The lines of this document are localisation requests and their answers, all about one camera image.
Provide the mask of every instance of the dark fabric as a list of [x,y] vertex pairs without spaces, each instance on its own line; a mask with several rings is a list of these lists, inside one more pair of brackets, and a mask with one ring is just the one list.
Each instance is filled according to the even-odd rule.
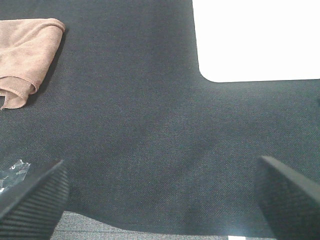
[[0,168],[64,159],[67,210],[128,230],[272,237],[254,196],[256,157],[320,182],[320,82],[207,81],[192,1],[0,6],[2,19],[67,27],[39,92],[0,112]]

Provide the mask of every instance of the white surface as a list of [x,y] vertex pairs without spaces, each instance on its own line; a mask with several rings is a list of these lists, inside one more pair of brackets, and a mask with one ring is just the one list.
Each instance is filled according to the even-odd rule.
[[228,240],[246,240],[245,236],[228,236]]
[[201,74],[214,82],[320,78],[320,1],[193,0]]

